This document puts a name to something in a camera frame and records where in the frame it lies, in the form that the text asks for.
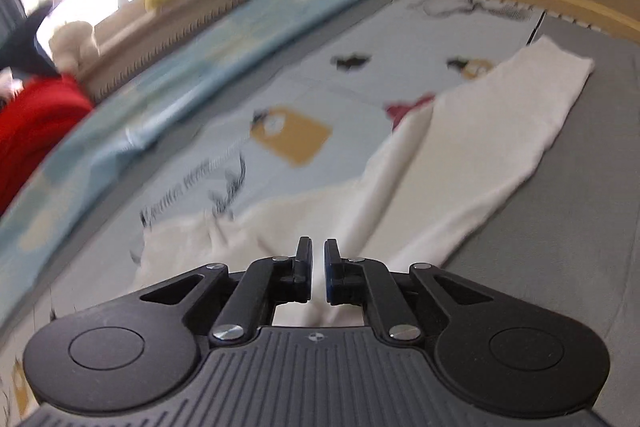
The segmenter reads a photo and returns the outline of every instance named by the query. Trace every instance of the yellow square print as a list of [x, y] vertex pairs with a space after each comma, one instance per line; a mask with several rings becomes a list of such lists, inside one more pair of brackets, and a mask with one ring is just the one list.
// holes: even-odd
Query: yellow square print
[[251, 129], [254, 140], [293, 167], [308, 164], [331, 133], [321, 121], [282, 106], [271, 107]]

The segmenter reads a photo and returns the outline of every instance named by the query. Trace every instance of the blue bedsheet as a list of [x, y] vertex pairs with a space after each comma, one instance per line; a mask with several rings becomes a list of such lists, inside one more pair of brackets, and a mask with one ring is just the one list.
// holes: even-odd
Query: blue bedsheet
[[163, 131], [268, 54], [357, 1], [253, 0], [83, 121], [0, 221], [0, 326], [87, 208]]

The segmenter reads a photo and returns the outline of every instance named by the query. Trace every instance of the white towel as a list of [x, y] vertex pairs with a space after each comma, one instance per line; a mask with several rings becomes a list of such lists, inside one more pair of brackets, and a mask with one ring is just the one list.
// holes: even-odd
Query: white towel
[[314, 242], [312, 303], [279, 307], [279, 323], [346, 325], [360, 319], [324, 302], [322, 245], [407, 271], [440, 265], [536, 169], [593, 69], [549, 38], [520, 50], [484, 78], [410, 113], [349, 182], [256, 204], [235, 221], [180, 217], [146, 233], [134, 289], [202, 264], [238, 271], [255, 259], [293, 255]]

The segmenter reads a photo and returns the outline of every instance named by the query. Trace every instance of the red blanket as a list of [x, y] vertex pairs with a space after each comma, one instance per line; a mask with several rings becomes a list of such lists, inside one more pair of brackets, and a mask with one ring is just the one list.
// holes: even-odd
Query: red blanket
[[0, 215], [93, 106], [73, 77], [34, 78], [0, 112]]

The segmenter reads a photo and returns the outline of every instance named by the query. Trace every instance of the gray bed surface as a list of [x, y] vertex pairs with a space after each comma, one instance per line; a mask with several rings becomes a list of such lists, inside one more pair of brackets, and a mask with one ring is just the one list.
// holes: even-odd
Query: gray bed surface
[[595, 409], [637, 426], [640, 47], [551, 17], [541, 35], [593, 57], [593, 74], [535, 174], [446, 268], [593, 328], [611, 356]]

